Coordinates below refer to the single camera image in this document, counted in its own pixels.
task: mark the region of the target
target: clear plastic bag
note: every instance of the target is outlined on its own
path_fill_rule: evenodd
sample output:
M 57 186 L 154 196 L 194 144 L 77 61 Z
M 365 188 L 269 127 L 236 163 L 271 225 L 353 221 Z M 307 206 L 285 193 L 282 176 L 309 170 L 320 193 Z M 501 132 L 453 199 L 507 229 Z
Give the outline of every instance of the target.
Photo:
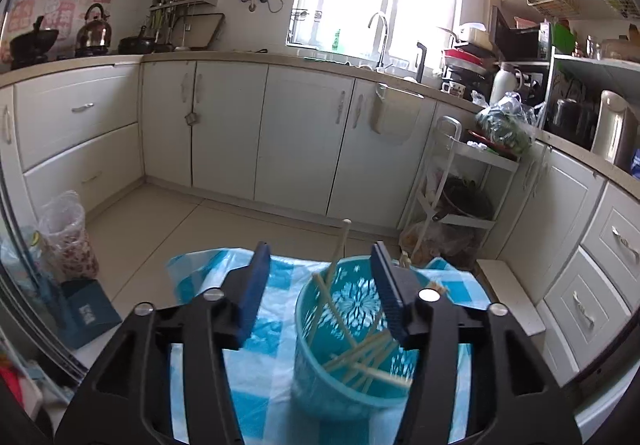
M 500 101 L 476 115 L 476 124 L 491 142 L 514 155 L 523 155 L 535 139 L 536 114 L 520 102 L 520 95 L 508 92 Z
M 400 248 L 411 255 L 418 242 L 422 222 L 409 225 L 400 234 Z M 471 227 L 430 223 L 424 239 L 411 260 L 418 268 L 426 266 L 434 257 L 450 257 L 465 250 L 474 240 L 476 231 Z
M 63 192 L 44 205 L 38 230 L 45 242 L 46 260 L 58 276 L 95 278 L 98 260 L 84 227 L 84 207 L 78 193 Z

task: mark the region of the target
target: white thermos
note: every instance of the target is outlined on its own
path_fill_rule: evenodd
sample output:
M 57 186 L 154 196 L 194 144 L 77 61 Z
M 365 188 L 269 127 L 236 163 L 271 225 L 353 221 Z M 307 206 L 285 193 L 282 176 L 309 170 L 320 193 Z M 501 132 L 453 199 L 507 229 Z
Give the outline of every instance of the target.
M 507 91 L 515 91 L 520 87 L 522 87 L 522 72 L 515 69 L 508 62 L 503 62 L 494 77 L 494 87 L 491 88 L 489 105 L 492 106 L 499 102 Z

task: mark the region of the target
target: wire basket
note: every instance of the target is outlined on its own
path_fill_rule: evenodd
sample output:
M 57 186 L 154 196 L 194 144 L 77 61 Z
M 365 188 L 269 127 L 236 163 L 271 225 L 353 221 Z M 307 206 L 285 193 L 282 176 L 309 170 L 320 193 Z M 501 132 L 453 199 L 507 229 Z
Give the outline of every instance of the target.
M 527 5 L 546 18 L 575 18 L 580 15 L 574 0 L 527 0 Z

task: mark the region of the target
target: faucet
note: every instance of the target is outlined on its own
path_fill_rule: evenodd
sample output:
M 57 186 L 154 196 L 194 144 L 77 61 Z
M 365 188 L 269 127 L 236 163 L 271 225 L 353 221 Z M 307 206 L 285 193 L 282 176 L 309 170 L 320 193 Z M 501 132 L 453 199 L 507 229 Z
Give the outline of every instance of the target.
M 371 28 L 371 25 L 373 24 L 373 20 L 376 18 L 376 16 L 382 19 L 382 24 L 384 24 L 385 26 L 385 37 L 382 38 L 382 50 L 380 50 L 380 59 L 378 60 L 378 64 L 376 64 L 376 69 L 377 69 L 377 68 L 382 68 L 384 66 L 382 59 L 385 56 L 386 38 L 389 36 L 389 23 L 386 20 L 386 14 L 384 12 L 376 12 L 371 16 L 371 19 L 369 19 L 369 28 Z

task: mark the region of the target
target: mug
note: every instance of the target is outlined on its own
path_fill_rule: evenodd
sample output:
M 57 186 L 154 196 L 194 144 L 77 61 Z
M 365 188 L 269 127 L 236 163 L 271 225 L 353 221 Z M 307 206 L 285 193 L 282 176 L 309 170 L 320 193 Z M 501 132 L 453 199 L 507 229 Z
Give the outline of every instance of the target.
M 453 95 L 454 97 L 462 98 L 465 94 L 466 86 L 460 84 L 459 82 L 443 82 L 442 83 L 442 91 L 448 93 L 449 95 Z

